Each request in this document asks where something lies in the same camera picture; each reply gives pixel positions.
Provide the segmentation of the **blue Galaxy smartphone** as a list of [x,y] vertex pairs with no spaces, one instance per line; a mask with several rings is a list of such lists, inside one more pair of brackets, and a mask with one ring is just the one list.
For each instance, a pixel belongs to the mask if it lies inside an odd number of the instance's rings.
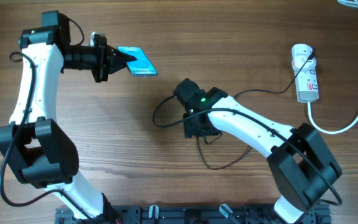
[[158,72],[152,65],[151,61],[147,58],[146,54],[139,47],[124,47],[117,48],[121,52],[134,56],[135,61],[127,62],[127,68],[131,75],[134,77],[154,77]]

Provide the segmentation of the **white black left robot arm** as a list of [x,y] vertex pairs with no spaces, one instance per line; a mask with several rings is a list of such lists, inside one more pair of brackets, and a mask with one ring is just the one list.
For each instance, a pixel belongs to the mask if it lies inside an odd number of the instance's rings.
[[58,11],[44,12],[42,25],[24,30],[19,51],[10,54],[23,70],[14,112],[0,127],[1,167],[20,183],[56,195],[77,223],[117,223],[119,214],[83,177],[76,146],[57,124],[57,86],[64,69],[90,70],[96,82],[104,82],[134,57],[109,46],[101,34],[87,46],[72,44],[70,24]]

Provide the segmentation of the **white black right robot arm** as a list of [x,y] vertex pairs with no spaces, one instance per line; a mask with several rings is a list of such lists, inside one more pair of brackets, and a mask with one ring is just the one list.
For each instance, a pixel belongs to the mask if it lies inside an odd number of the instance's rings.
[[225,91],[216,87],[204,91],[188,78],[173,95],[186,110],[186,138],[229,133],[266,158],[281,193],[273,209],[287,223],[297,222],[322,202],[342,174],[317,129],[307,123],[298,128],[276,123],[245,108]]

